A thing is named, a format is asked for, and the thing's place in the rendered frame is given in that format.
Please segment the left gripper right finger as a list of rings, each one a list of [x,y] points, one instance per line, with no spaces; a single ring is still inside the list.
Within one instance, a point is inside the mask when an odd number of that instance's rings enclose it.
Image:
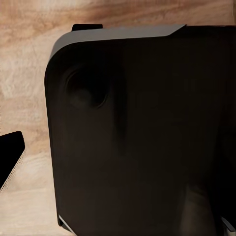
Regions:
[[[236,132],[225,131],[221,148],[236,169]]]

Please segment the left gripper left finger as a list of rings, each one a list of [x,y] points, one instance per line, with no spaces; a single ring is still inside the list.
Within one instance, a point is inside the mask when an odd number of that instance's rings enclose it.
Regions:
[[[21,131],[0,136],[0,189],[25,150]]]

